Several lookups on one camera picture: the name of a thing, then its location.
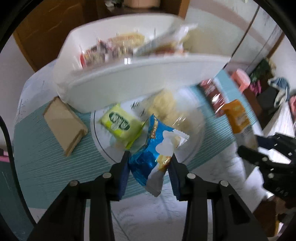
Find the blue snack packet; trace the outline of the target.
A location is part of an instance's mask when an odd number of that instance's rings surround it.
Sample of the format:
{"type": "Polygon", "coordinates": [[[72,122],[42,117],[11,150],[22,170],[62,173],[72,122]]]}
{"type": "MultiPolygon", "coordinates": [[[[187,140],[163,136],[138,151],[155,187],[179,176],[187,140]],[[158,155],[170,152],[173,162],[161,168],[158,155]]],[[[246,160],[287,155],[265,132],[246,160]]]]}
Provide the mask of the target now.
{"type": "Polygon", "coordinates": [[[151,195],[160,195],[174,152],[189,138],[188,134],[163,124],[154,115],[149,117],[145,144],[131,155],[128,165],[135,180],[151,195]]]}

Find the brown snowflake snack packet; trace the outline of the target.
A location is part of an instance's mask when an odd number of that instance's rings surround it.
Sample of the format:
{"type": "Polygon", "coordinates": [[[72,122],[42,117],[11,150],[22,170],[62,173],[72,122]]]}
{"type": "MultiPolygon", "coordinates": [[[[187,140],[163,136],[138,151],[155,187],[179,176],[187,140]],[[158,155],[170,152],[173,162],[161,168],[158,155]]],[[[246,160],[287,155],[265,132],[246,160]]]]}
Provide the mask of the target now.
{"type": "Polygon", "coordinates": [[[215,116],[221,117],[224,114],[223,106],[225,104],[225,100],[214,80],[203,80],[198,84],[198,88],[203,92],[208,103],[213,109],[215,116]]]}

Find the pale puffs clear bag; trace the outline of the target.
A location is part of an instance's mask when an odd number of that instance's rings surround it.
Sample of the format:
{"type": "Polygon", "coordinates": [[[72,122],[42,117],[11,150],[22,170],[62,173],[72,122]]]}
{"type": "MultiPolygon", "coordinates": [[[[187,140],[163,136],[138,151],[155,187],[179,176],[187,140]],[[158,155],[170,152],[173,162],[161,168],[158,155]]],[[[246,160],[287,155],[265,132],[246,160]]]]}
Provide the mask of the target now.
{"type": "Polygon", "coordinates": [[[192,129],[192,117],[195,105],[179,91],[161,90],[142,102],[144,112],[154,115],[163,124],[188,133],[192,129]]]}

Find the red dark snack packet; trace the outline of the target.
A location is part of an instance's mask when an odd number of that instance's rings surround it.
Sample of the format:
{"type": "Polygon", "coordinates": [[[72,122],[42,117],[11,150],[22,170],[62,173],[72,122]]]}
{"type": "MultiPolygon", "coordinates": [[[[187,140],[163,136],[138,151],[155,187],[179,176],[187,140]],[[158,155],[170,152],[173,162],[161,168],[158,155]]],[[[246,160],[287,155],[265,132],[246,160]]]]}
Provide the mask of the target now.
{"type": "Polygon", "coordinates": [[[96,45],[80,54],[80,63],[82,68],[106,63],[108,60],[109,50],[110,48],[107,42],[97,40],[96,45]]]}

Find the large white blue bag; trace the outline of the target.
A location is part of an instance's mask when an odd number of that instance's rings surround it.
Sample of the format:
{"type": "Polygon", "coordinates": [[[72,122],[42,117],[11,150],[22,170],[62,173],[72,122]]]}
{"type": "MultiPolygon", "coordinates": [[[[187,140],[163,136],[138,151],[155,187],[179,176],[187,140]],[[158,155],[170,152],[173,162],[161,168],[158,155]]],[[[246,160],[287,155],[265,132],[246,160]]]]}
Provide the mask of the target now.
{"type": "Polygon", "coordinates": [[[177,49],[187,39],[190,31],[195,30],[198,24],[183,24],[173,27],[158,37],[154,37],[133,51],[133,56],[145,56],[162,49],[177,49]]]}

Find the mixed nuts clear bag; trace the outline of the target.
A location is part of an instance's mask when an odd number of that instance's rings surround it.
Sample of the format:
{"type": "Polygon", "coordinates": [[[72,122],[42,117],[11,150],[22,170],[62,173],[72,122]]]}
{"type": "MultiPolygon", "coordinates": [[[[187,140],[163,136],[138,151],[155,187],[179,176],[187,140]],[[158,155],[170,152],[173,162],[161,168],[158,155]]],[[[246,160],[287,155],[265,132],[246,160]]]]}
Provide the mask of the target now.
{"type": "Polygon", "coordinates": [[[133,56],[133,47],[125,45],[111,45],[108,50],[109,60],[117,60],[133,56]]]}

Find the red white cookies packet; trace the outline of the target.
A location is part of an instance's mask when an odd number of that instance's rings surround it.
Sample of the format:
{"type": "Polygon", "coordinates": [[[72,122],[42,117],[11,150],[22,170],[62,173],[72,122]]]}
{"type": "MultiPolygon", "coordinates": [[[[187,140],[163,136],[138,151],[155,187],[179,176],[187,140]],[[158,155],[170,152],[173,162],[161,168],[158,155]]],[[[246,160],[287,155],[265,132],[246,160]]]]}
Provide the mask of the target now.
{"type": "Polygon", "coordinates": [[[109,38],[107,40],[110,46],[130,47],[130,48],[137,48],[143,45],[144,41],[145,41],[145,36],[137,32],[118,35],[113,38],[109,38]]]}

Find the orange snack packet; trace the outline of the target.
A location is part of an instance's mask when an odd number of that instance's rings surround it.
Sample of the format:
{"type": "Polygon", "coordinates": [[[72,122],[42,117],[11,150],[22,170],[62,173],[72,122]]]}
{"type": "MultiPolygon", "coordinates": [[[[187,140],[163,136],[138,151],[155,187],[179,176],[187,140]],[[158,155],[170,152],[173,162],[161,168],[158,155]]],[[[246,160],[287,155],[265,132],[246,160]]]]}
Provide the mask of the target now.
{"type": "Polygon", "coordinates": [[[224,104],[222,110],[227,116],[237,145],[257,150],[257,138],[242,103],[236,99],[224,104]]]}

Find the patterned tablecloth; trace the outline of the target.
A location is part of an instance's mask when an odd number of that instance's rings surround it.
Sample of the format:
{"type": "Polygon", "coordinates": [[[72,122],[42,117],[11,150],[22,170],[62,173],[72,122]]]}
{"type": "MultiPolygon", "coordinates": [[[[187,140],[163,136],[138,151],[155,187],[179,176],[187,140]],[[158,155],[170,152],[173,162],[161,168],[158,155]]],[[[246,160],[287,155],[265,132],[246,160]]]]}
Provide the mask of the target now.
{"type": "MultiPolygon", "coordinates": [[[[23,87],[14,133],[15,165],[27,205],[36,213],[47,209],[66,184],[94,180],[121,160],[125,151],[100,123],[103,110],[78,113],[88,128],[69,157],[43,116],[56,96],[54,63],[31,76],[23,87]]],[[[178,92],[178,101],[188,109],[185,133],[189,139],[176,149],[177,160],[210,182],[227,181],[250,210],[255,210],[266,191],[258,170],[246,174],[237,156],[235,137],[226,116],[217,117],[203,90],[197,86],[178,92]]],[[[111,214],[117,240],[180,240],[187,204],[177,201],[166,173],[153,173],[159,153],[144,129],[131,148],[131,174],[122,201],[113,202],[111,214]]]]}

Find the brown cracker pack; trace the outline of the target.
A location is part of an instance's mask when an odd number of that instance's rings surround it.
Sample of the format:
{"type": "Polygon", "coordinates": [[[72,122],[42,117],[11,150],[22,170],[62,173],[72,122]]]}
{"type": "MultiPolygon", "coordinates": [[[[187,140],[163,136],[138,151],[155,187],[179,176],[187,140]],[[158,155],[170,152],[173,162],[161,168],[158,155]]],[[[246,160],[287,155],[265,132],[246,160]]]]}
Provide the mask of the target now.
{"type": "Polygon", "coordinates": [[[84,122],[59,97],[52,99],[43,117],[67,157],[88,134],[88,128],[84,122]]]}

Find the pink plastic stool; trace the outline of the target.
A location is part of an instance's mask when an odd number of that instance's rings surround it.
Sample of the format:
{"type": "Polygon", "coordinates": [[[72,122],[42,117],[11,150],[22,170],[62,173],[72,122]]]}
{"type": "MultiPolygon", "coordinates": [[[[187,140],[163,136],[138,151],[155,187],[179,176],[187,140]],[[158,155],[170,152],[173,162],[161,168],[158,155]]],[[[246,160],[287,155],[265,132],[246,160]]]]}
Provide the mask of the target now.
{"type": "Polygon", "coordinates": [[[231,79],[237,84],[241,93],[243,93],[251,84],[250,77],[242,69],[235,70],[231,75],[231,79]]]}

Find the green yellow snack packet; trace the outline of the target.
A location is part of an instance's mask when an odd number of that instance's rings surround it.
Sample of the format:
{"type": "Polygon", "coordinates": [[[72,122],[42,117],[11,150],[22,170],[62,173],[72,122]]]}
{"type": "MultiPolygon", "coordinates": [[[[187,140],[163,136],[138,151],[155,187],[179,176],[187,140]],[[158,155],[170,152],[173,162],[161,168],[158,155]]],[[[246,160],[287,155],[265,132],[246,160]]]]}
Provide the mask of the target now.
{"type": "Polygon", "coordinates": [[[145,122],[129,114],[120,104],[110,108],[99,122],[129,150],[141,135],[145,122]]]}

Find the white plastic storage bin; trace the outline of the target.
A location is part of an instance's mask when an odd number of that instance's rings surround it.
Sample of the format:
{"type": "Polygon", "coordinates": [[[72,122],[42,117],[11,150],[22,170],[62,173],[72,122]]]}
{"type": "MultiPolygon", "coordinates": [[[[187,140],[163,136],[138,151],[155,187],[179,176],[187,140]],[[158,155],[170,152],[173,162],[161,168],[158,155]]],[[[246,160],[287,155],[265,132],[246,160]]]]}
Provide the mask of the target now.
{"type": "Polygon", "coordinates": [[[91,67],[83,67],[79,59],[96,40],[139,33],[149,43],[176,29],[191,34],[196,27],[171,14],[122,15],[77,27],[67,36],[53,69],[56,92],[63,102],[88,113],[164,88],[212,78],[230,57],[200,53],[134,55],[91,67]]]}

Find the wooden door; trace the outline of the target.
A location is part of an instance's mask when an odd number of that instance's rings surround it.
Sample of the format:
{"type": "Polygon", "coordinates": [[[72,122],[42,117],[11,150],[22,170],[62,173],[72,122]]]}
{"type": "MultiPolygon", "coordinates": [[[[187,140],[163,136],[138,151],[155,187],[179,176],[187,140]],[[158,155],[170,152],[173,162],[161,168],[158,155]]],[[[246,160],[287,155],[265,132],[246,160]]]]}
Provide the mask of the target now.
{"type": "Polygon", "coordinates": [[[13,33],[34,71],[55,60],[69,32],[97,20],[96,1],[42,1],[13,33]]]}

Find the pink handled basket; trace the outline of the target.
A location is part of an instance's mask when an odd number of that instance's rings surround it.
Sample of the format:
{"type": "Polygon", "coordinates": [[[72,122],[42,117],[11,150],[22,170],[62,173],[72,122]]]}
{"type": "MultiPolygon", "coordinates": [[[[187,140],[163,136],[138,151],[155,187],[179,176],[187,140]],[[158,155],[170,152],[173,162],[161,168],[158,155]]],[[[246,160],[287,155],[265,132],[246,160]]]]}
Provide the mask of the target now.
{"type": "Polygon", "coordinates": [[[149,9],[158,8],[161,4],[160,0],[124,0],[124,5],[133,9],[149,9]]]}

